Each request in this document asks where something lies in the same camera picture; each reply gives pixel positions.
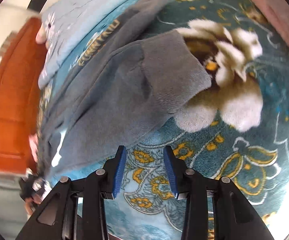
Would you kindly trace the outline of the grey sweatshirt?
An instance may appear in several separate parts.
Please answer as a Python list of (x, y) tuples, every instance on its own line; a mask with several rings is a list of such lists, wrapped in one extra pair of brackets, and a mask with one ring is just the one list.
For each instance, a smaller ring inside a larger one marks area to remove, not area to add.
[(168, 0), (140, 0), (105, 31), (100, 48), (72, 68), (41, 125), (39, 167), (45, 178), (130, 147), (160, 128), (211, 78), (183, 37), (141, 34)]

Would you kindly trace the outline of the pink knitted cloth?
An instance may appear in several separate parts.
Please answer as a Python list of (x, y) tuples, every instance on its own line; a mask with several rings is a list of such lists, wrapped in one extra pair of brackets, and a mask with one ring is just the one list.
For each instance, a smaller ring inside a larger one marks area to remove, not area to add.
[(31, 148), (33, 159), (37, 163), (38, 162), (38, 135), (36, 133), (31, 134), (29, 136), (29, 146)]

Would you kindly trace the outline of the teal floral bed blanket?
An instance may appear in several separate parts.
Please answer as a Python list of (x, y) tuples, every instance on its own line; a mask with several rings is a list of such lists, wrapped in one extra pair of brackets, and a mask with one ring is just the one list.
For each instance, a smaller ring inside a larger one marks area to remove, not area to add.
[[(70, 70), (100, 48), (127, 0), (76, 45), (42, 89), (45, 108)], [(289, 236), (289, 47), (251, 0), (168, 0), (141, 34), (177, 31), (211, 78), (160, 128), (127, 147), (121, 190), (105, 204), (111, 234), (121, 239), (179, 239), (186, 203), (172, 193), (163, 149), (204, 177), (228, 177), (274, 239)], [(84, 178), (103, 160), (46, 178)]]

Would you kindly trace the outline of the orange wooden headboard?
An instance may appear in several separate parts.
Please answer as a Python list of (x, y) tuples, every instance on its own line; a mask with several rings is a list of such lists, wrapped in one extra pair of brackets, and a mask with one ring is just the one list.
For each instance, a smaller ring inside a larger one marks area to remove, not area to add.
[(25, 174), (36, 169), (29, 136), (36, 133), (46, 47), (37, 44), (39, 18), (30, 18), (13, 38), (0, 62), (0, 172)]

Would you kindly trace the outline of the pink floral pillow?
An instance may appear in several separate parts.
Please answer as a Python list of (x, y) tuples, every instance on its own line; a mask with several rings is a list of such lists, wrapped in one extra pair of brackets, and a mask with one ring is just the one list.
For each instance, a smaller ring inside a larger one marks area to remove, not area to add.
[(47, 35), (43, 24), (41, 24), (41, 27), (36, 35), (35, 41), (37, 44), (44, 44), (46, 49), (49, 48)]

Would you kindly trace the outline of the light blue floral quilt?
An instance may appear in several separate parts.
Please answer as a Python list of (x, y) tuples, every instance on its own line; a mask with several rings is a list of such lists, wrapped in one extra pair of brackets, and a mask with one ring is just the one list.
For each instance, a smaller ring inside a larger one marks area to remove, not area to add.
[(38, 87), (43, 89), (76, 45), (127, 0), (59, 0), (42, 14), (48, 45)]

